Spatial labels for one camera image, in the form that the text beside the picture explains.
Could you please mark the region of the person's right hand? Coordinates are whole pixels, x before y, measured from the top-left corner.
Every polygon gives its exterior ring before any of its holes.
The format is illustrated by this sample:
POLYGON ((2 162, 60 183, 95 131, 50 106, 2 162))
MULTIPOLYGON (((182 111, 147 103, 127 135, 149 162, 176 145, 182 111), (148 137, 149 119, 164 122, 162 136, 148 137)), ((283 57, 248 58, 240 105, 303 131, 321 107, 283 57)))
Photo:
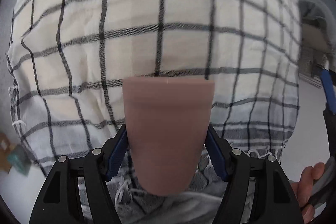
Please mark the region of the person's right hand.
POLYGON ((315 166, 307 166, 301 173, 299 182, 291 183, 291 187, 297 197, 297 201, 302 210, 302 217, 304 223, 309 223, 315 214, 315 208, 312 205, 308 205, 311 192, 313 190, 313 184, 315 180, 319 180, 325 171, 325 164, 318 162, 315 166))

